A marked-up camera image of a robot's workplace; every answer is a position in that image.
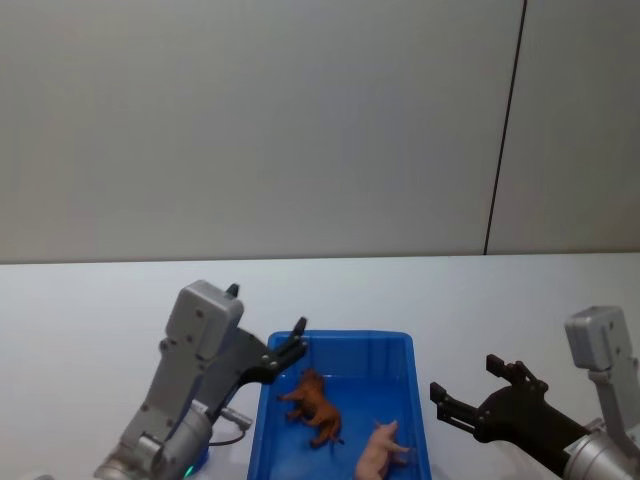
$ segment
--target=blue tray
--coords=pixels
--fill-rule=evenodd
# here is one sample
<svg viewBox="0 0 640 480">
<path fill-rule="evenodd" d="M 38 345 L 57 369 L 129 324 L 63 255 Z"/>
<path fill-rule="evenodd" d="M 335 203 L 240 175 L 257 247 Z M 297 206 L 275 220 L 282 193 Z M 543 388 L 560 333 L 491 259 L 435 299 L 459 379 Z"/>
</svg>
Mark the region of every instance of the blue tray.
<svg viewBox="0 0 640 480">
<path fill-rule="evenodd" d="M 269 347 L 288 332 L 269 338 Z M 431 480 L 413 342 L 404 333 L 309 331 L 307 354 L 260 393 L 248 480 L 348 480 L 373 432 L 375 420 L 398 420 L 396 442 L 413 450 L 406 467 L 392 467 L 387 479 Z M 344 445 L 309 445 L 316 431 L 289 422 L 291 402 L 279 402 L 300 374 L 314 368 L 326 378 L 326 396 L 342 413 Z"/>
</svg>

